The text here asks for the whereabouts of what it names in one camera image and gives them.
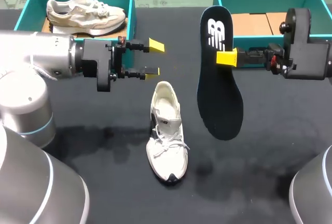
shoe sole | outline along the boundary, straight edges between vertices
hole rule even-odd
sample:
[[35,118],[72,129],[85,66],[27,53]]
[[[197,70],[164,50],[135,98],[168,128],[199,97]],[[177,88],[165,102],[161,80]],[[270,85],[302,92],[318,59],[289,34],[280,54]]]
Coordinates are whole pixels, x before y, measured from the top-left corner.
[[108,27],[105,29],[94,30],[94,29],[85,29],[80,27],[62,27],[62,26],[55,26],[53,25],[53,33],[54,34],[77,34],[77,33],[86,33],[91,36],[103,36],[107,33],[114,31],[115,29],[119,28],[123,22],[118,23],[112,27]]

new balance logo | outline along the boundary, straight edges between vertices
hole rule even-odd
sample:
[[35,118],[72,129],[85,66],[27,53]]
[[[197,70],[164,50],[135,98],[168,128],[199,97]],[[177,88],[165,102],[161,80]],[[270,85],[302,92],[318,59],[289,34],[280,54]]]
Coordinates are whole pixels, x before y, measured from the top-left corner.
[[215,21],[210,18],[207,22],[207,31],[211,35],[209,37],[209,45],[219,49],[221,51],[225,50],[225,44],[223,41],[225,40],[225,27],[221,21]]

shoe insole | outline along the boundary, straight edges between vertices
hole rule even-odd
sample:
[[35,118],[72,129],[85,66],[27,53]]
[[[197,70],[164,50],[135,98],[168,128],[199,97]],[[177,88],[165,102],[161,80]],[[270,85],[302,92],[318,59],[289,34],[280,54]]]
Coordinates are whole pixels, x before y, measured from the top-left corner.
[[243,101],[232,67],[216,64],[217,51],[233,49],[233,24],[223,6],[206,9],[201,18],[201,72],[197,103],[205,127],[217,139],[230,140],[240,132]]
[[159,115],[166,119],[175,119],[176,111],[173,108],[171,102],[167,99],[159,99],[156,102],[156,109],[159,110]]

blue ring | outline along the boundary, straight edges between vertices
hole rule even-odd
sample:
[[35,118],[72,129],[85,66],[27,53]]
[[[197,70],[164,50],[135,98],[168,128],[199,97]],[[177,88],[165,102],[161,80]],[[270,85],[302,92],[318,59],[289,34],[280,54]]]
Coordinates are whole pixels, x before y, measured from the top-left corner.
[[40,132],[41,130],[43,130],[44,128],[46,128],[50,124],[50,122],[52,121],[52,119],[53,119],[53,113],[52,113],[52,116],[51,116],[50,120],[43,127],[39,128],[39,129],[37,129],[35,131],[32,131],[32,132],[21,132],[21,133],[18,132],[18,134],[20,134],[20,135],[31,135],[31,134],[35,134],[37,132]]

shoe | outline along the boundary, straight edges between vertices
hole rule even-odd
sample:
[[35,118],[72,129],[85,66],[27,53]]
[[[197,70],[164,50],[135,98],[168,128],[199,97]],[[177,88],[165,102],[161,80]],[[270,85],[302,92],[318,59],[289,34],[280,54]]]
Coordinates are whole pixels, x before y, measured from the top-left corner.
[[52,32],[57,34],[101,36],[119,28],[126,19],[123,9],[98,0],[49,0],[46,12],[53,25]]
[[157,84],[151,103],[151,133],[146,145],[150,165],[168,183],[183,177],[189,147],[184,143],[180,104],[166,81]]

